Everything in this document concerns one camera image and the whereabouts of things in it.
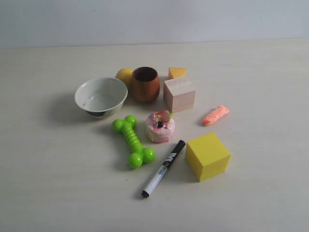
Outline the orange soft cloth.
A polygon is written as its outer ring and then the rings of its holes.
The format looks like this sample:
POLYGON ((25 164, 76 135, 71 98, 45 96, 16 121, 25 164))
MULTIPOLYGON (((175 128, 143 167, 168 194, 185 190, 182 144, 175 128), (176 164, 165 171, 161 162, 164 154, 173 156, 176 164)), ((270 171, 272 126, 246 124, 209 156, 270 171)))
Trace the orange soft cloth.
POLYGON ((202 123, 205 126, 213 124, 213 123, 215 123, 216 121, 218 121, 220 118, 222 118, 223 116, 225 116, 228 113, 229 113, 229 109, 228 108, 226 108, 223 105, 219 105, 216 109, 214 109, 213 111, 208 113, 202 119, 202 123))

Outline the pink toy cake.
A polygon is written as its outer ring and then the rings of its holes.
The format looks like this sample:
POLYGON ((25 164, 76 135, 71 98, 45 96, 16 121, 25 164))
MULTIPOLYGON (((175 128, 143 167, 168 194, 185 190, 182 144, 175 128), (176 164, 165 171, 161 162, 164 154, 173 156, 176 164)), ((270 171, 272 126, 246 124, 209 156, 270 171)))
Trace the pink toy cake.
POLYGON ((155 143, 168 142, 175 130, 172 113, 168 110, 151 113, 144 122, 146 136, 155 143))

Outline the light wooden cube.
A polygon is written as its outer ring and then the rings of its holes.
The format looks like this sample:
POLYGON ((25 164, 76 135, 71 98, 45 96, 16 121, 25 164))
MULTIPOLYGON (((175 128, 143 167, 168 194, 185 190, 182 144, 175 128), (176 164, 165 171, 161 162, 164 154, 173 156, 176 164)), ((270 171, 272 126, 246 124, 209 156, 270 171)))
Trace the light wooden cube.
POLYGON ((176 113, 194 107, 196 89, 187 77, 164 82, 163 99, 170 112, 176 113))

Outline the brown wooden cup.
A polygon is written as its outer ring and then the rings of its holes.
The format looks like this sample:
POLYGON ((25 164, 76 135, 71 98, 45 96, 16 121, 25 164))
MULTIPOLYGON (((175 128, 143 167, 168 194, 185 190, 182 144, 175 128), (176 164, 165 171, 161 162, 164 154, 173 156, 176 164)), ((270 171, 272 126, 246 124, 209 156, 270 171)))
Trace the brown wooden cup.
POLYGON ((131 94, 141 103, 154 102, 160 93, 158 73, 151 67, 138 67, 132 73, 131 94))

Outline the black white marker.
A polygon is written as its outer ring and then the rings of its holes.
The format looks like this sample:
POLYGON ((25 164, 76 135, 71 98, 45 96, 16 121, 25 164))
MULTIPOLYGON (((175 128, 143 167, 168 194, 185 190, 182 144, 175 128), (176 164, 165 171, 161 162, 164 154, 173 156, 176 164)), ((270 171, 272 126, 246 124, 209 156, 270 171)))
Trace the black white marker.
POLYGON ((174 149, 171 151, 171 153, 167 156, 165 161, 160 166, 159 170, 155 173, 155 175, 152 177, 152 179, 149 181, 149 183, 146 185, 146 187, 142 190, 141 195, 143 198, 148 198, 152 192, 155 190, 157 185, 160 183, 164 175, 167 173, 168 169, 170 168, 171 164, 175 161, 179 153, 182 151, 182 149, 185 147, 186 142, 183 140, 180 140, 174 149))

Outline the green bone toy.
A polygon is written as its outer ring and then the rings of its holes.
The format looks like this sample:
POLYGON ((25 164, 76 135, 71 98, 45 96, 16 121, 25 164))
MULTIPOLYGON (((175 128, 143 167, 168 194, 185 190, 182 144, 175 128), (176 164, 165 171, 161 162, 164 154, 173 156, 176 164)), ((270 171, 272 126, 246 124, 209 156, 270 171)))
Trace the green bone toy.
POLYGON ((150 163, 155 159, 156 152, 151 147, 143 147, 135 133, 137 120, 134 115, 128 115, 124 119, 116 119, 112 126, 116 132, 121 132, 131 149, 128 164, 132 169, 141 167, 144 163, 150 163))

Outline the orange cheese wedge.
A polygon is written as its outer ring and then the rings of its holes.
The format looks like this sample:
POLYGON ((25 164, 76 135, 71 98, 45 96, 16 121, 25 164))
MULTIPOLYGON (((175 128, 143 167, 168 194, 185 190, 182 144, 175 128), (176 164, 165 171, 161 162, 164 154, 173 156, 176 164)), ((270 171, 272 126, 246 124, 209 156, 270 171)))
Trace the orange cheese wedge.
POLYGON ((169 79, 186 76, 186 68, 169 67, 169 79))

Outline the yellow lemon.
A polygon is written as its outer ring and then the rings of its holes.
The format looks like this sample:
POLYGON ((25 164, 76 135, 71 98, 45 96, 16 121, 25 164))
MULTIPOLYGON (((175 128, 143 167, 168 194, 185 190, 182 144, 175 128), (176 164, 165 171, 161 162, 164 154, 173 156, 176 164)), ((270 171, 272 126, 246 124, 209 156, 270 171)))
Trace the yellow lemon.
POLYGON ((131 81, 132 81, 132 73, 133 69, 131 68, 123 68, 118 71, 115 78, 123 81, 128 89, 131 87, 131 81))

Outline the white ceramic bowl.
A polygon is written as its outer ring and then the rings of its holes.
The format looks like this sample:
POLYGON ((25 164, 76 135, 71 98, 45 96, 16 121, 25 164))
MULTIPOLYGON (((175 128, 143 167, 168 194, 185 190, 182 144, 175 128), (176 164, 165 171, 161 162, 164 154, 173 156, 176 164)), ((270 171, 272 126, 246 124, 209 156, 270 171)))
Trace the white ceramic bowl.
POLYGON ((123 81, 98 77, 79 86, 74 100, 90 116, 105 119, 120 111, 127 95, 128 89, 123 81))

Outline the yellow cube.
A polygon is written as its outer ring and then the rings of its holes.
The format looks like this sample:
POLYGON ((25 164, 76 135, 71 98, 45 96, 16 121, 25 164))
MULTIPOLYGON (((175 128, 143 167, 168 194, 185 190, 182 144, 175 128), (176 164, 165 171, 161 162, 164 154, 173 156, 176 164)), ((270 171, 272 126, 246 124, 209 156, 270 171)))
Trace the yellow cube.
POLYGON ((227 169, 231 154, 218 136, 211 132, 187 142, 185 159, 199 182, 227 169))

